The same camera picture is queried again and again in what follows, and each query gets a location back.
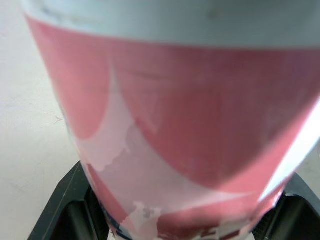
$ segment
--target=white wall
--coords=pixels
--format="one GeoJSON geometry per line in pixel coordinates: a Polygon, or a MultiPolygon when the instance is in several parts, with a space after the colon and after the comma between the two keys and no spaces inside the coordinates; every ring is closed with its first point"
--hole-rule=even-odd
{"type": "Polygon", "coordinates": [[[17,0],[0,0],[0,239],[25,240],[78,161],[17,0]]]}

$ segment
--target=can label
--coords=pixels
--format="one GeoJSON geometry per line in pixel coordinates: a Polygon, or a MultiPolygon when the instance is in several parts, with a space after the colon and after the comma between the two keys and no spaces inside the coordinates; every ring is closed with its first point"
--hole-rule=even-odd
{"type": "Polygon", "coordinates": [[[244,238],[320,136],[319,4],[23,2],[124,239],[244,238]]]}

